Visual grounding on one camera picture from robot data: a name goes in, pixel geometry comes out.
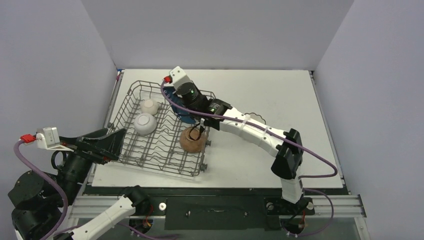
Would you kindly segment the blue leaf-shaped dish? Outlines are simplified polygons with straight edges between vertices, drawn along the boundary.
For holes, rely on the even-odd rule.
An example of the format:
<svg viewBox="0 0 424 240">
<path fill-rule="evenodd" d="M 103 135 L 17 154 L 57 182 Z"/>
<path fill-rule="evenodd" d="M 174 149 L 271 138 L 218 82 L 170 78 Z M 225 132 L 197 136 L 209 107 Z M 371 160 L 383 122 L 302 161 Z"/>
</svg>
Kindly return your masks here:
<svg viewBox="0 0 424 240">
<path fill-rule="evenodd" d="M 183 106 L 182 101 L 180 100 L 180 98 L 177 96 L 176 94 L 176 89 L 173 86 L 165 86 L 163 88 L 164 93 L 166 94 L 166 96 L 175 104 L 179 105 L 179 106 Z M 185 124 L 190 124 L 193 125 L 196 123 L 195 119 L 193 119 L 192 116 L 190 116 L 190 113 L 179 109 L 178 107 L 175 107 L 174 105 L 171 104 L 171 108 L 172 111 L 175 113 L 175 115 L 177 116 L 177 118 L 179 120 L 181 120 L 183 123 Z"/>
</svg>

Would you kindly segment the plain white bowl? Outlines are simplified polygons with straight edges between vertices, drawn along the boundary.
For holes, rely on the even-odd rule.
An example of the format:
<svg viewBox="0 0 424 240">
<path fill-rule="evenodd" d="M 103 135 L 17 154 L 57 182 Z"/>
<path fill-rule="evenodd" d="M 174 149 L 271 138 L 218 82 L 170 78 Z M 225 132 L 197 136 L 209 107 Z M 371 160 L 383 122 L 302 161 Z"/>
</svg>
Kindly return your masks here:
<svg viewBox="0 0 424 240">
<path fill-rule="evenodd" d="M 149 135 L 157 127 L 157 120 L 150 113 L 141 113 L 133 121 L 135 132 L 140 135 Z"/>
</svg>

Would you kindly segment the small white lobed bowl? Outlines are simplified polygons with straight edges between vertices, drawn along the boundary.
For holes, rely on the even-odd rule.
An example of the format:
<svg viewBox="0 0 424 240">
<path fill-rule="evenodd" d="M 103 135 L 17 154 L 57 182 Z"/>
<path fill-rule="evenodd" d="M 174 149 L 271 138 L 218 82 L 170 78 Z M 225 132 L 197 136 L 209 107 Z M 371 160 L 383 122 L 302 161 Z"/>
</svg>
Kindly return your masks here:
<svg viewBox="0 0 424 240">
<path fill-rule="evenodd" d="M 142 113 L 147 113 L 152 116 L 156 115 L 160 109 L 160 104 L 154 99 L 145 99 L 140 103 L 140 110 Z"/>
</svg>

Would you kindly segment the tan brown bowl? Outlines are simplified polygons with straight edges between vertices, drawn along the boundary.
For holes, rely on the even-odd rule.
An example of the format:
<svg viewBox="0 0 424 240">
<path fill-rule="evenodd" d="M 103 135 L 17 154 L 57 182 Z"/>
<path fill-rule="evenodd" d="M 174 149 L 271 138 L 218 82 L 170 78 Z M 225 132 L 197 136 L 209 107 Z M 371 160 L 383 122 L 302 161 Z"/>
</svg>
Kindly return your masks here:
<svg viewBox="0 0 424 240">
<path fill-rule="evenodd" d="M 187 127 L 179 137 L 181 148 L 188 153 L 196 154 L 204 150 L 206 146 L 207 136 L 205 133 L 200 134 L 198 128 Z"/>
</svg>

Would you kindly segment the white scalloped bowl black rim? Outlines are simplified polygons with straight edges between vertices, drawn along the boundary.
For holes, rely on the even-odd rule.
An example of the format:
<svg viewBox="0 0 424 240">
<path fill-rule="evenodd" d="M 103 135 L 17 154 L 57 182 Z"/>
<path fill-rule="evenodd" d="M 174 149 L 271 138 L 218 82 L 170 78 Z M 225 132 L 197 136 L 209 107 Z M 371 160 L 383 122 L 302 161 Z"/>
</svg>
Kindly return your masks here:
<svg viewBox="0 0 424 240">
<path fill-rule="evenodd" d="M 255 113 L 255 112 L 247 112 L 247 113 L 245 113 L 246 115 L 249 115 L 249 117 L 252 119 L 252 120 L 255 120 L 255 121 L 258 121 L 258 122 L 260 122 L 260 123 L 262 123 L 262 124 L 264 124 L 264 125 L 266 125 L 267 124 L 267 122 L 266 122 L 266 120 L 260 115 L 260 114 L 257 114 L 257 113 Z"/>
</svg>

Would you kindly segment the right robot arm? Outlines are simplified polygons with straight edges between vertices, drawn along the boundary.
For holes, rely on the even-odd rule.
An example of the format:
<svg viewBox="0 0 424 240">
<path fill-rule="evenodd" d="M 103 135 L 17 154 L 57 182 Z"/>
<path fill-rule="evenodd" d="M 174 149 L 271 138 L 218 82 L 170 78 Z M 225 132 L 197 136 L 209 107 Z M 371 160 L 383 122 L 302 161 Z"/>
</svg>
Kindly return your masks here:
<svg viewBox="0 0 424 240">
<path fill-rule="evenodd" d="M 280 178 L 282 207 L 294 214 L 302 207 L 304 191 L 298 168 L 304 151 L 300 133 L 269 127 L 217 98 L 208 99 L 192 81 L 173 84 L 182 105 L 206 127 L 234 134 L 274 157 L 271 171 Z"/>
</svg>

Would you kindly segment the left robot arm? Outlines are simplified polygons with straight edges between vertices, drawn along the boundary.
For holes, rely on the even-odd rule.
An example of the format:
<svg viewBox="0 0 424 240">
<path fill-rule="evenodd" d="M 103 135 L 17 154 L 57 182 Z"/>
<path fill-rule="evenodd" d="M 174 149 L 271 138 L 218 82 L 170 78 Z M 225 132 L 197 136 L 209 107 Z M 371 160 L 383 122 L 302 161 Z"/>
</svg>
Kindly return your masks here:
<svg viewBox="0 0 424 240">
<path fill-rule="evenodd" d="M 16 237 L 19 240 L 95 240 L 122 219 L 149 211 L 148 195 L 140 186 L 130 186 L 124 188 L 112 206 L 87 224 L 57 233 L 92 165 L 118 160 L 126 133 L 124 128 L 114 132 L 102 128 L 78 137 L 63 137 L 55 127 L 45 127 L 36 134 L 22 135 L 13 151 L 29 171 L 19 177 L 8 193 L 14 206 L 11 219 Z M 51 164 L 62 154 L 61 165 L 54 166 L 57 174 L 40 170 L 23 156 L 21 145 L 34 142 L 40 149 L 52 151 Z"/>
</svg>

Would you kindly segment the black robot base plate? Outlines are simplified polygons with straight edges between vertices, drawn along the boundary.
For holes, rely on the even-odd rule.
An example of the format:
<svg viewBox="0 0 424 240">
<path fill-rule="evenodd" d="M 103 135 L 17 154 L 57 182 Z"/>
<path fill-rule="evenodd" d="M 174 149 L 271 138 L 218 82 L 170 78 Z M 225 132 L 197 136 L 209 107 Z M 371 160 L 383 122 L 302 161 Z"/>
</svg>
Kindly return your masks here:
<svg viewBox="0 0 424 240">
<path fill-rule="evenodd" d="M 165 230 L 280 230 L 281 223 L 297 223 L 316 211 L 312 198 L 292 204 L 279 188 L 143 187 L 154 206 L 153 216 L 164 217 Z"/>
</svg>

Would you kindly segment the aluminium table edge rail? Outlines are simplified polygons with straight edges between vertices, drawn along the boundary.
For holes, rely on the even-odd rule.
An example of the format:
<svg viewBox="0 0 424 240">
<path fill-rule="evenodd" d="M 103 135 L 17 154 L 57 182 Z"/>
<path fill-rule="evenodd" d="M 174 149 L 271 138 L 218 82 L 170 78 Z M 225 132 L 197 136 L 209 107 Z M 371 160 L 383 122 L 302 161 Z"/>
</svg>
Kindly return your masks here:
<svg viewBox="0 0 424 240">
<path fill-rule="evenodd" d="M 319 92 L 318 92 L 318 89 L 317 89 L 317 81 L 315 80 L 315 77 L 314 77 L 314 71 L 309 70 L 308 73 L 309 73 L 309 77 L 310 77 L 311 82 L 312 82 L 313 90 L 314 90 L 314 93 L 315 93 L 315 96 L 316 96 L 316 99 L 317 99 L 317 103 L 318 103 L 321 115 L 324 118 L 325 112 L 324 112 L 324 109 L 323 109 L 323 106 L 322 106 L 322 103 L 321 103 L 321 99 L 320 99 L 320 96 L 319 96 Z"/>
</svg>

